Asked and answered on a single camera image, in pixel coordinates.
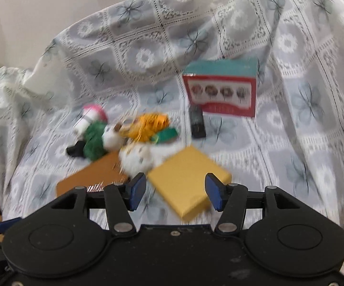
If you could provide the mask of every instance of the green object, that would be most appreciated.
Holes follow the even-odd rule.
[[[103,148],[102,134],[105,131],[106,123],[95,121],[87,127],[84,140],[83,155],[91,161],[102,158],[107,152]]]
[[[167,143],[175,140],[178,133],[175,128],[165,128],[151,137],[151,142],[155,144]]]

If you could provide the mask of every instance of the brown cardboard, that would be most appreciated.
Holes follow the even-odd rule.
[[[127,182],[129,177],[120,173],[118,151],[108,153],[81,171],[57,184],[57,197],[77,186],[87,187],[87,191],[101,191],[113,182]]]

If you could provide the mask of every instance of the pink toy hat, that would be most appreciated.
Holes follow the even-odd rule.
[[[101,120],[105,123],[108,123],[108,118],[106,116],[106,113],[100,105],[87,104],[87,105],[84,105],[83,109],[97,112],[99,115],[99,120]]]

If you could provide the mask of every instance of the metal screw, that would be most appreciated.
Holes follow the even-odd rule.
[[[114,226],[114,230],[116,232],[129,232],[132,230],[132,225],[129,224],[129,223],[117,223],[115,226]]]
[[[171,236],[179,236],[180,234],[181,234],[180,231],[177,231],[177,230],[171,231]]]
[[[218,230],[225,233],[233,232],[237,230],[237,226],[234,223],[222,223],[218,226]]]

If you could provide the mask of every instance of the green plush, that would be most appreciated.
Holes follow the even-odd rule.
[[[102,134],[105,131],[106,123],[99,120],[87,127],[84,140],[83,155],[91,161],[102,158],[107,152],[103,148]]]

